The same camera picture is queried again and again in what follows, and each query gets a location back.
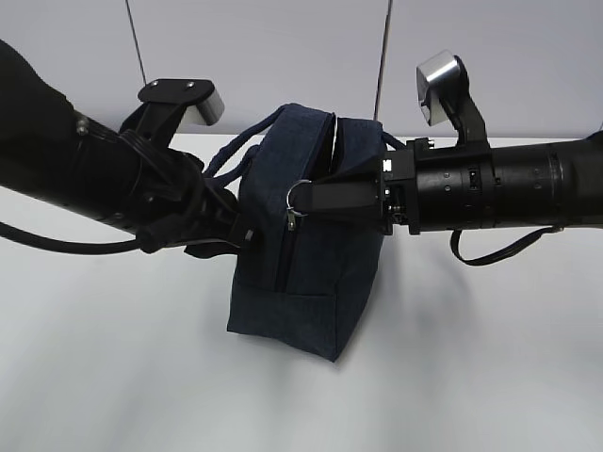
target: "metal ring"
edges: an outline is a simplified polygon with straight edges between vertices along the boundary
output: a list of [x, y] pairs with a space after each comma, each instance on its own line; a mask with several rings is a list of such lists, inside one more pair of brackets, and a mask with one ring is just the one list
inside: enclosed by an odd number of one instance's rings
[[293, 186], [291, 186], [289, 191], [287, 191], [287, 193], [286, 193], [286, 210], [291, 212], [296, 217], [306, 217], [308, 215], [308, 214], [302, 214], [302, 213], [298, 212], [297, 210], [295, 210], [293, 207], [291, 207], [291, 202], [289, 201], [289, 197], [291, 196], [291, 191], [293, 191], [293, 188], [295, 188], [296, 186], [300, 186], [301, 184], [312, 184], [312, 181], [309, 181], [307, 179], [301, 179], [298, 182], [296, 182], [295, 184], [293, 184]]

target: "white table surface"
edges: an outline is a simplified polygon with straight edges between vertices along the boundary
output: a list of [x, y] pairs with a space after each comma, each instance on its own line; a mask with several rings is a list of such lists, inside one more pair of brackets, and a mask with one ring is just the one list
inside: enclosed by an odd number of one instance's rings
[[[207, 162], [228, 139], [172, 145]], [[0, 205], [33, 232], [124, 238], [6, 190]], [[467, 234], [464, 252], [523, 233]], [[226, 332], [232, 256], [0, 241], [0, 450], [603, 450], [603, 233], [548, 236], [486, 268], [456, 261], [448, 239], [385, 240], [338, 364]]]

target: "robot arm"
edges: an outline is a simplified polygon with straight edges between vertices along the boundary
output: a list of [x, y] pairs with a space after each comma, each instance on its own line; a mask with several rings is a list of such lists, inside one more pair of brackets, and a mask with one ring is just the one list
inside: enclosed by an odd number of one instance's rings
[[545, 226], [485, 258], [511, 257], [542, 234], [565, 227], [603, 226], [603, 132], [559, 143], [492, 149], [485, 122], [469, 95], [463, 62], [444, 52], [417, 68], [419, 106], [429, 125], [446, 119], [459, 134], [456, 146], [433, 149], [427, 138], [402, 144], [344, 175], [297, 184], [288, 197], [297, 215], [369, 225], [392, 234]]
[[187, 246], [196, 257], [239, 253], [253, 226], [235, 196], [207, 184], [203, 162], [170, 149], [189, 108], [208, 123], [223, 105], [206, 80], [155, 81], [119, 134], [87, 118], [0, 40], [0, 185], [134, 234], [121, 244], [57, 242], [0, 225], [45, 250], [104, 254]]

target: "black cylinder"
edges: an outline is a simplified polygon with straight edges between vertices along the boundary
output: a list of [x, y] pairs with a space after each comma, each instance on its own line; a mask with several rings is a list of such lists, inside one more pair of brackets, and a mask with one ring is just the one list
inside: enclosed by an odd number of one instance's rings
[[437, 152], [441, 158], [416, 163], [421, 231], [603, 225], [601, 134], [490, 153]]
[[189, 192], [189, 186], [166, 184], [117, 136], [79, 136], [74, 120], [73, 134], [61, 141], [32, 134], [1, 142], [0, 186], [132, 234], [183, 212]]

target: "bag strap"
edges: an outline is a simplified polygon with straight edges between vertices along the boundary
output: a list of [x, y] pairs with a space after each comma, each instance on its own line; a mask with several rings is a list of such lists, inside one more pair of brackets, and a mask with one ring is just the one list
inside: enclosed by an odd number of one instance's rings
[[257, 155], [259, 150], [260, 150], [260, 145], [254, 144], [251, 148], [249, 148], [247, 150], [245, 155], [243, 155], [243, 158], [238, 163], [238, 165], [236, 165], [236, 168], [231, 169], [230, 171], [228, 171], [225, 174], [214, 177], [214, 179], [213, 179], [214, 184], [217, 186], [221, 186], [222, 188], [225, 188], [226, 186], [231, 184], [234, 180], [236, 180], [240, 176], [242, 176], [243, 172], [245, 172], [247, 167], [252, 163], [253, 159], [255, 158], [255, 156]]
[[387, 132], [383, 132], [383, 141], [385, 142], [385, 144], [389, 144], [392, 148], [397, 151], [401, 149], [406, 149], [406, 145], [404, 143], [395, 138], [393, 135], [388, 134]]
[[497, 252], [493, 252], [492, 254], [488, 254], [487, 256], [479, 257], [477, 259], [465, 259], [463, 256], [461, 256], [461, 253], [459, 252], [459, 242], [461, 241], [462, 231], [454, 231], [452, 233], [452, 237], [450, 238], [450, 249], [452, 250], [452, 254], [454, 254], [459, 261], [467, 264], [468, 266], [489, 266], [496, 262], [504, 261], [505, 259], [515, 256], [530, 245], [536, 243], [544, 234], [555, 234], [562, 230], [563, 228], [559, 226], [551, 226], [548, 228], [539, 229], [538, 231], [534, 231], [533, 233], [529, 233], [528, 235], [520, 238], [502, 250], [498, 250]]
[[204, 172], [205, 177], [214, 177], [216, 173], [224, 166], [224, 164], [233, 156], [235, 153], [243, 147], [243, 145], [249, 141], [253, 136], [259, 134], [260, 132], [265, 131], [274, 122], [277, 120], [286, 105], [281, 105], [274, 113], [265, 118], [263, 121], [257, 123], [256, 125], [250, 127], [238, 137], [235, 137], [230, 143], [220, 149], [220, 151], [211, 159], [207, 169]]

